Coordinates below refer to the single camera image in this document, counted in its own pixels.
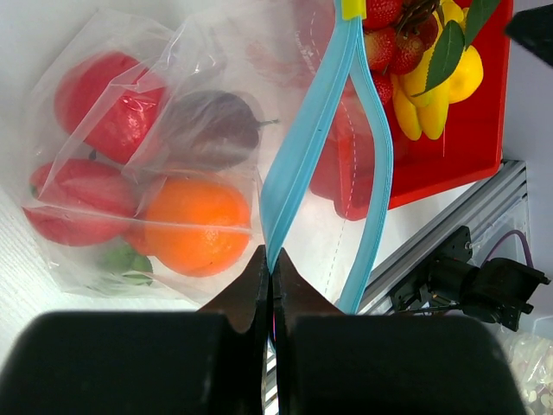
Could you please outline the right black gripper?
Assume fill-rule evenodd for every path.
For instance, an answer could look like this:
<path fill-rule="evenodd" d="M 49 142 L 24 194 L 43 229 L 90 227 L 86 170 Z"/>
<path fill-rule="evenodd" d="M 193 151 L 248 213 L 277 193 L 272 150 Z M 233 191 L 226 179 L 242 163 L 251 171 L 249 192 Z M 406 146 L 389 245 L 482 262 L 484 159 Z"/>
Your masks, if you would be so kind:
<path fill-rule="evenodd" d="M 553 66 L 553 5 L 517 12 L 505 26 L 505 34 L 540 61 Z"/>

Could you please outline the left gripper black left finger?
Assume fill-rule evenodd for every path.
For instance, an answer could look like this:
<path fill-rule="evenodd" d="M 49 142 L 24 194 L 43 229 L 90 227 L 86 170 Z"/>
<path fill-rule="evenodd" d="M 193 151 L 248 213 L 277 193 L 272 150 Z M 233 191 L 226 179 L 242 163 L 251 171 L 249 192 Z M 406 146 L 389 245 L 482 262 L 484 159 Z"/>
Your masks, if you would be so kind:
<path fill-rule="evenodd" d="M 240 275 L 198 312 L 222 314 L 237 333 L 244 334 L 252 327 L 258 311 L 265 317 L 262 308 L 267 303 L 268 292 L 266 249 L 258 246 Z"/>

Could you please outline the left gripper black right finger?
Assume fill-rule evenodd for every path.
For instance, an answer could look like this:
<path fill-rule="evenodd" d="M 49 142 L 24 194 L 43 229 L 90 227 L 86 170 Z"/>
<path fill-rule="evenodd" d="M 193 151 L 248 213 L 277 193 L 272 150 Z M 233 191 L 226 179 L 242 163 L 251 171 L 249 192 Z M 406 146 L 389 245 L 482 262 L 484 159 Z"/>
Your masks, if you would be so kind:
<path fill-rule="evenodd" d="M 287 335 L 298 316 L 343 315 L 303 278 L 284 249 L 272 273 L 272 298 L 274 335 Z"/>

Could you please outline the orange fruit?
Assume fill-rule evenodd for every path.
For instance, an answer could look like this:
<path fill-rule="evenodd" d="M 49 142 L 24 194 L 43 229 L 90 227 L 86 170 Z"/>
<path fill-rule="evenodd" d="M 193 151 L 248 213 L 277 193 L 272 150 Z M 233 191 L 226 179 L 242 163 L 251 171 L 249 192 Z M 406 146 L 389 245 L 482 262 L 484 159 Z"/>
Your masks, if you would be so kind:
<path fill-rule="evenodd" d="M 156 184 L 153 198 L 124 240 L 171 271 L 204 278 L 239 260 L 250 229 L 249 203 L 234 186 L 199 177 L 167 177 Z"/>

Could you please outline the strawberry pile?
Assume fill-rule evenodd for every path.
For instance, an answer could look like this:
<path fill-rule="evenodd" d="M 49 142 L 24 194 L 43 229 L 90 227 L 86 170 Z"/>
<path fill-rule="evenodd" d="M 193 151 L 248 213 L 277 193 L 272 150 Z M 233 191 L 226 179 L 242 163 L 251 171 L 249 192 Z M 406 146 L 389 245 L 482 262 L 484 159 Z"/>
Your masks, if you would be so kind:
<path fill-rule="evenodd" d="M 407 100 L 424 108 L 445 86 L 450 104 L 469 98 L 484 69 L 473 45 L 498 1 L 368 1 L 363 21 L 369 68 L 388 102 L 385 82 L 395 78 Z"/>

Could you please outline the clear zip top bag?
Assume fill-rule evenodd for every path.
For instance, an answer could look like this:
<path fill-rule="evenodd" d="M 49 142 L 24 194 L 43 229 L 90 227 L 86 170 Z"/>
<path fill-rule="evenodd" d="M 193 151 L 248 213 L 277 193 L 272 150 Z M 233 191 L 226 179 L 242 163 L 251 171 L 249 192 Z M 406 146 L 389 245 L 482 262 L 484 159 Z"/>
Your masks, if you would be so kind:
<path fill-rule="evenodd" d="M 198 309 L 257 249 L 346 313 L 384 230 L 391 132 L 360 1 L 96 12 L 32 89 L 22 210 L 64 291 Z"/>

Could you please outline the dark purple plum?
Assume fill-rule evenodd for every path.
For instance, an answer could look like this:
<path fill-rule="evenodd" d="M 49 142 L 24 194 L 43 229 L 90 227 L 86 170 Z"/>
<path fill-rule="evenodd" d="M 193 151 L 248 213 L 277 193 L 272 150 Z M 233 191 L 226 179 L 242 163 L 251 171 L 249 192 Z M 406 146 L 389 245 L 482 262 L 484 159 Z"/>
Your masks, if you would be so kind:
<path fill-rule="evenodd" d="M 187 168 L 222 170 L 245 162 L 257 148 L 260 131 L 279 120 L 259 120 L 240 96 L 221 90 L 188 93 L 162 117 L 160 139 L 169 160 Z"/>

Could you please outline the wrinkled red apple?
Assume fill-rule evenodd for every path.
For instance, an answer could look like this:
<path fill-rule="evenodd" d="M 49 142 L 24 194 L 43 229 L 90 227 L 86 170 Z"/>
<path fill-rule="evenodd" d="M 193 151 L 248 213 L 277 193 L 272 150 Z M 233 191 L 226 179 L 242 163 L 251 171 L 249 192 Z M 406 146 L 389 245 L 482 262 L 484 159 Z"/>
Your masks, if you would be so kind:
<path fill-rule="evenodd" d="M 92 246 L 129 228 L 137 199 L 118 169 L 70 158 L 49 179 L 52 167 L 46 163 L 29 178 L 31 194 L 42 205 L 22 209 L 42 237 L 63 246 Z"/>

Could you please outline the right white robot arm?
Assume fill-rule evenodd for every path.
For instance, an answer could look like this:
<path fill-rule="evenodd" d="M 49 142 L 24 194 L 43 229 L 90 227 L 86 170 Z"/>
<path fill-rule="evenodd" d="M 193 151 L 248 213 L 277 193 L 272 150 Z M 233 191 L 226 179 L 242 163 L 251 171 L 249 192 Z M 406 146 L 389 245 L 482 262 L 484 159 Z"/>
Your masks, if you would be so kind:
<path fill-rule="evenodd" d="M 506 160 L 448 211 L 417 279 L 421 303 L 512 331 L 552 322 L 550 307 L 536 299 L 552 283 L 532 262 L 527 188 L 525 163 Z"/>

